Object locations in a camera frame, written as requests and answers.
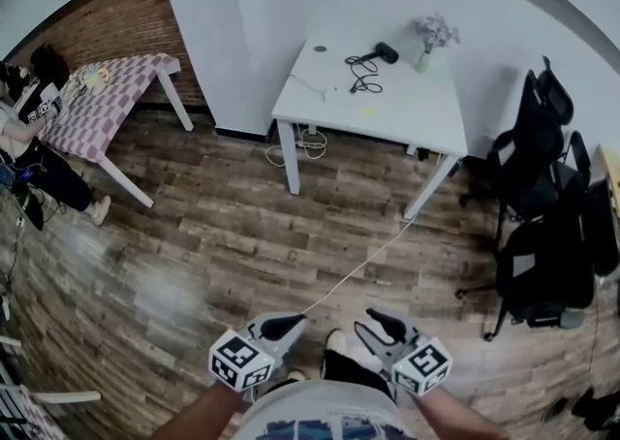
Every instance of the white table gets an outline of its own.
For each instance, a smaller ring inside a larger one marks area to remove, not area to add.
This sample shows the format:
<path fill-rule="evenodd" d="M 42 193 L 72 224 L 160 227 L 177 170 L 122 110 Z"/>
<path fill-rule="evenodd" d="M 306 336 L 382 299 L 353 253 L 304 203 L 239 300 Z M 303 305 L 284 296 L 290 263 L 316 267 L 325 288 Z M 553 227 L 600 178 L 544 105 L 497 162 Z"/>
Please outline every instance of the white table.
<path fill-rule="evenodd" d="M 383 92 L 350 93 L 355 77 L 344 59 L 363 55 L 374 45 L 351 37 L 309 39 L 282 89 L 273 117 L 278 124 L 289 190 L 295 195 L 300 183 L 294 123 L 406 143 L 412 154 L 417 146 L 440 152 L 434 173 L 404 211 L 405 219 L 411 219 L 457 160 L 467 155 L 463 120 L 448 62 L 440 52 L 433 54 L 423 75 L 402 57 L 393 65 L 375 59 L 379 76 L 368 81 L 380 83 Z M 316 52 L 316 46 L 326 47 L 326 51 Z M 356 71 L 366 73 L 361 67 Z"/>

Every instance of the flower vase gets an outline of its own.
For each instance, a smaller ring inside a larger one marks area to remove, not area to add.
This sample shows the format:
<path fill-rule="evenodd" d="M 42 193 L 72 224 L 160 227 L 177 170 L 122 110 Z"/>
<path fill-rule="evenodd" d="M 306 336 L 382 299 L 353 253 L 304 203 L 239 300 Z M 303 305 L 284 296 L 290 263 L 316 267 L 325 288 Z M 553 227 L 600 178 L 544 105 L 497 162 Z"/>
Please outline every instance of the flower vase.
<path fill-rule="evenodd" d="M 422 54 L 419 55 L 418 64 L 416 65 L 416 71 L 418 73 L 426 73 L 428 70 L 428 65 L 430 64 L 430 52 L 424 50 Z"/>

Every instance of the forearm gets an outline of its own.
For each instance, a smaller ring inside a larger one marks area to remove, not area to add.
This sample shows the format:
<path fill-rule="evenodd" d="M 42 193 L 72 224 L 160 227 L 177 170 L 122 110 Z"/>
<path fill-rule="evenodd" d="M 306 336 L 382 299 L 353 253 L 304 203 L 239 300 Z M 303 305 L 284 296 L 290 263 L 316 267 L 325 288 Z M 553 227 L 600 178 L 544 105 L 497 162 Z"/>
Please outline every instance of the forearm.
<path fill-rule="evenodd" d="M 414 397 L 419 411 L 440 440 L 506 440 L 498 425 L 459 402 L 441 387 Z"/>
<path fill-rule="evenodd" d="M 241 404 L 240 393 L 216 382 L 206 393 L 158 428 L 150 440 L 217 440 Z"/>
<path fill-rule="evenodd" d="M 39 135 L 39 132 L 41 132 L 45 126 L 46 120 L 44 118 L 39 118 L 34 123 L 24 126 L 18 125 L 13 121 L 7 121 L 4 125 L 2 133 L 16 141 L 29 143 L 37 135 Z"/>

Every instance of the desk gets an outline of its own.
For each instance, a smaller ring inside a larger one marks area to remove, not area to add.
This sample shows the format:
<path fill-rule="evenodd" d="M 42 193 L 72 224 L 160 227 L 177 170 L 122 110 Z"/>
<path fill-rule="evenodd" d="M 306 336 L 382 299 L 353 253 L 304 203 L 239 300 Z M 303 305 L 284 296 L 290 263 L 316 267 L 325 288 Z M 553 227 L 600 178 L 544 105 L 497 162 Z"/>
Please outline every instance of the desk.
<path fill-rule="evenodd" d="M 317 52 L 316 46 L 326 51 Z M 289 190 L 295 195 L 300 190 L 294 123 L 426 147 L 442 157 L 406 207 L 404 217 L 411 219 L 457 160 L 467 155 L 460 106 L 448 62 L 435 54 L 423 75 L 406 60 L 389 65 L 375 59 L 379 76 L 369 81 L 378 82 L 383 92 L 350 93 L 355 77 L 344 59 L 363 55 L 373 46 L 351 38 L 317 37 L 305 43 L 273 109 Z M 361 67 L 356 71 L 366 73 Z"/>
<path fill-rule="evenodd" d="M 75 84 L 65 83 L 60 90 L 65 108 L 53 124 L 45 127 L 40 138 L 52 147 L 99 164 L 136 199 L 151 207 L 153 201 L 106 157 L 106 151 L 129 111 L 156 77 L 185 130 L 194 129 L 169 77 L 180 71 L 178 59 L 167 54 L 111 59 L 82 66 L 76 76 L 82 79 L 89 69 L 101 68 L 110 74 L 106 89 L 96 96 L 89 91 L 78 95 Z"/>

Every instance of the white sneaker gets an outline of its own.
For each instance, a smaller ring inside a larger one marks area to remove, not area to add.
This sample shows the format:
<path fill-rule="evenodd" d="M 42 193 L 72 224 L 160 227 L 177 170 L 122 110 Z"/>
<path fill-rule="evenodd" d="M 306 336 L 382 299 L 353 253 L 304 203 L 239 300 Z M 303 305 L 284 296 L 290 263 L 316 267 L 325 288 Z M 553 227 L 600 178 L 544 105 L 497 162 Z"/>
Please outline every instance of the white sneaker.
<path fill-rule="evenodd" d="M 93 223 L 98 227 L 100 227 L 104 223 L 104 220 L 108 215 L 109 206 L 111 204 L 112 199 L 109 196 L 105 196 L 98 203 L 93 204 L 95 211 L 90 217 L 92 218 Z"/>
<path fill-rule="evenodd" d="M 347 355 L 349 344 L 347 343 L 347 335 L 342 330 L 333 330 L 327 336 L 325 348 L 329 351 L 337 352 L 342 356 Z"/>
<path fill-rule="evenodd" d="M 306 375 L 304 375 L 301 371 L 294 369 L 287 376 L 287 380 L 297 380 L 298 382 L 303 382 L 307 380 Z"/>

